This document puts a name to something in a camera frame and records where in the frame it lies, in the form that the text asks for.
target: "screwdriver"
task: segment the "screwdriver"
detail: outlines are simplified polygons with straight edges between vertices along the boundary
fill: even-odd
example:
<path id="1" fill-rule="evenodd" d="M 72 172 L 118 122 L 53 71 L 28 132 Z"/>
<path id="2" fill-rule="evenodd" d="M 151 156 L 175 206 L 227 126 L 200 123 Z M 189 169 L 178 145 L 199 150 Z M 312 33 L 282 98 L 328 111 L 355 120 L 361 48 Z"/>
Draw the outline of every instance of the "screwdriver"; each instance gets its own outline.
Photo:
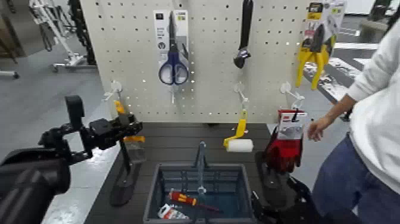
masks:
<path id="1" fill-rule="evenodd" d="M 197 204 L 196 198 L 190 198 L 190 197 L 186 196 L 185 194 L 182 194 L 181 192 L 178 192 L 178 191 L 170 191 L 170 199 L 173 201 L 190 204 L 191 206 L 198 206 L 198 207 L 202 207 L 207 210 L 210 210 L 210 211 L 222 213 L 222 211 L 216 207 L 206 206 L 205 204 Z"/>

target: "scissors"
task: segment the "scissors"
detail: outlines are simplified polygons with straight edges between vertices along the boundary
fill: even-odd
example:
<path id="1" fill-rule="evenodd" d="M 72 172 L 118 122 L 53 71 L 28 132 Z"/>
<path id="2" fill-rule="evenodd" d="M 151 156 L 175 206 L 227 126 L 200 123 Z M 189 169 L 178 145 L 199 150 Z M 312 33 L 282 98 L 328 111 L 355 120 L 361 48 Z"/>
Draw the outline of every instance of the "scissors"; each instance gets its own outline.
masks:
<path id="1" fill-rule="evenodd" d="M 310 61 L 311 58 L 314 57 L 314 61 L 317 64 L 317 72 L 314 75 L 314 78 L 312 79 L 311 89 L 312 90 L 317 89 L 318 81 L 320 80 L 322 70 L 324 69 L 324 60 L 322 57 L 322 45 L 323 45 L 324 34 L 325 34 L 324 25 L 321 24 L 318 26 L 317 30 L 314 33 L 314 38 L 312 39 L 310 51 L 306 52 L 304 57 L 300 61 L 297 71 L 297 80 L 296 80 L 297 87 L 299 87 L 301 84 L 305 63 L 307 61 Z"/>
<path id="2" fill-rule="evenodd" d="M 179 50 L 175 41 L 174 14 L 170 14 L 170 50 L 168 60 L 161 66 L 158 76 L 160 81 L 167 85 L 181 85 L 189 78 L 188 68 L 179 60 Z"/>

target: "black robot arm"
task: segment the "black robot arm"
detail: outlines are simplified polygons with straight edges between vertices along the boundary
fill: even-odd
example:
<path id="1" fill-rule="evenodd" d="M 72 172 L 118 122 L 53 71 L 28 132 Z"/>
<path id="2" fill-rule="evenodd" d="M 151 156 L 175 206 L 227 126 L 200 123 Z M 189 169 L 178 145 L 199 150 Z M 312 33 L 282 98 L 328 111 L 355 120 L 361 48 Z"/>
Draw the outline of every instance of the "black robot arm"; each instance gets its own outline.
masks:
<path id="1" fill-rule="evenodd" d="M 91 158 L 94 148 L 106 150 L 142 130 L 142 123 L 126 114 L 114 120 L 95 120 L 85 127 L 80 97 L 66 97 L 65 101 L 70 123 L 43 133 L 41 147 L 14 150 L 0 164 L 1 224 L 40 224 L 54 196 L 68 191 L 70 165 Z M 71 151 L 64 139 L 73 132 L 79 133 L 83 151 Z"/>

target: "person's hand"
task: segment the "person's hand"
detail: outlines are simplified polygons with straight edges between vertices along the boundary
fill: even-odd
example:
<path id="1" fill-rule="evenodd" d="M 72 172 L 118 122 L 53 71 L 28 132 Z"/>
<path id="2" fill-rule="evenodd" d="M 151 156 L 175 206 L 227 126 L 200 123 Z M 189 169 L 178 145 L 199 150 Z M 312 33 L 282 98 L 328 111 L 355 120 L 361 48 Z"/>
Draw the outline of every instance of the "person's hand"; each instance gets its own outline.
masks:
<path id="1" fill-rule="evenodd" d="M 321 117 L 316 122 L 312 122 L 308 128 L 308 139 L 315 142 L 320 141 L 324 136 L 324 130 L 333 123 L 334 119 L 331 117 Z"/>

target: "white sleeve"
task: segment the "white sleeve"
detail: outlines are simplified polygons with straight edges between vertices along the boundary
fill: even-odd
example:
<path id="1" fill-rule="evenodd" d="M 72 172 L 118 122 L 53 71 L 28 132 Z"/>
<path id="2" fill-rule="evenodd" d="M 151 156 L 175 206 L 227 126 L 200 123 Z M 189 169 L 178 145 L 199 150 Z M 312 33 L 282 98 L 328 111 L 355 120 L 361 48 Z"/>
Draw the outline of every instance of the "white sleeve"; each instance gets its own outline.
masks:
<path id="1" fill-rule="evenodd" d="M 380 42 L 372 59 L 364 66 L 348 89 L 347 94 L 356 101 L 384 89 L 399 66 L 400 22 L 397 22 Z"/>

